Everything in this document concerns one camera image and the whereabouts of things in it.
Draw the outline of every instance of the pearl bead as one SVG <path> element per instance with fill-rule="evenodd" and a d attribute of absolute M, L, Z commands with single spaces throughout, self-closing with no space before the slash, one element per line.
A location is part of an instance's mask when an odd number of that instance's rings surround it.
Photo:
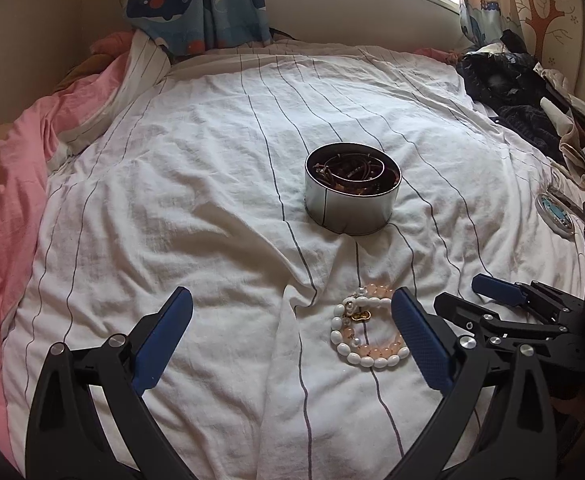
<path fill-rule="evenodd" d="M 348 359 L 348 362 L 351 365 L 358 365 L 361 362 L 361 356 L 359 354 L 355 354 L 354 352 L 350 352 L 346 359 Z"/>
<path fill-rule="evenodd" d="M 350 353 L 350 347 L 346 345 L 346 343 L 339 343 L 336 346 L 336 351 L 338 351 L 340 355 L 343 355 L 345 357 Z"/>
<path fill-rule="evenodd" d="M 330 333 L 330 341 L 332 341 L 332 343 L 335 345 L 343 343 L 343 336 L 341 336 L 341 332 L 339 332 L 338 330 L 333 330 Z"/>
<path fill-rule="evenodd" d="M 368 306 L 368 298 L 365 296 L 360 296 L 356 300 L 354 300 L 354 306 L 357 308 L 367 308 Z"/>

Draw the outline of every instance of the bed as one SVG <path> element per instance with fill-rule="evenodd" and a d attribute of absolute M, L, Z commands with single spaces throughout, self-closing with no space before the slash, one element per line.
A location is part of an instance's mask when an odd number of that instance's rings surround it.
<path fill-rule="evenodd" d="M 4 321 L 21 471 L 50 345 L 127 333 L 178 285 L 194 317 L 144 400 L 201 479 L 384 478 L 405 454 L 441 397 L 411 358 L 363 370 L 335 352 L 333 307 L 359 286 L 407 286 L 429 312 L 442 292 L 486 304 L 471 290 L 478 273 L 583 296 L 581 222 L 561 238 L 534 200 L 550 184 L 576 203 L 585 194 L 477 107 L 453 67 L 293 40 L 169 67 L 140 37 L 125 72 L 134 91 L 109 108 L 107 129 L 60 136 L 32 275 Z M 139 49 L 152 75 L 132 69 Z M 304 209 L 305 158 L 341 140 L 383 150 L 403 174 L 390 222 L 372 235 L 334 234 Z M 363 327 L 373 344 L 394 330 L 389 313 Z M 94 394 L 115 455 L 134 465 Z M 451 462 L 469 452 L 489 396 Z"/>

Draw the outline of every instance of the whale print curtain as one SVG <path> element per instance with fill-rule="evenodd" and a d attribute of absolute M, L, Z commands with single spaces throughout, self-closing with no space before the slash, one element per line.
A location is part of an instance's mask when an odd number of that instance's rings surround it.
<path fill-rule="evenodd" d="M 266 0 L 124 0 L 125 18 L 173 56 L 271 41 Z"/>
<path fill-rule="evenodd" d="M 477 47 L 495 43 L 506 29 L 523 38 L 515 0 L 461 0 L 461 28 Z"/>

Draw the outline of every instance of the white beaded bracelet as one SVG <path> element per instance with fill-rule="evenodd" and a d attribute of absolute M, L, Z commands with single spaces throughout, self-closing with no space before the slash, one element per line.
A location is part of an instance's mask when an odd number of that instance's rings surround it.
<path fill-rule="evenodd" d="M 365 288 L 360 287 L 352 295 L 335 306 L 330 322 L 330 341 L 339 355 L 346 358 L 351 365 L 364 368 L 385 368 L 399 364 L 399 361 L 410 355 L 410 350 L 397 333 L 395 340 L 387 346 L 362 344 L 355 337 L 352 322 L 367 321 L 372 316 L 369 308 L 390 308 L 392 290 L 383 285 L 371 283 Z"/>

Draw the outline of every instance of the beaded bracelet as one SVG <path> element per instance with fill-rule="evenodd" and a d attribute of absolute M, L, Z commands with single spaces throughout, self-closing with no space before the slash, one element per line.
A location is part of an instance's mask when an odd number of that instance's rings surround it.
<path fill-rule="evenodd" d="M 336 346 L 339 355 L 345 357 L 351 365 L 364 368 L 393 367 L 410 355 L 400 333 L 397 333 L 392 343 L 381 347 L 362 344 L 361 339 L 354 335 L 352 323 L 370 319 L 372 314 L 369 308 L 390 308 L 392 292 L 383 285 L 371 283 L 365 288 L 358 288 L 352 296 L 335 306 L 335 317 L 330 322 L 330 341 Z"/>

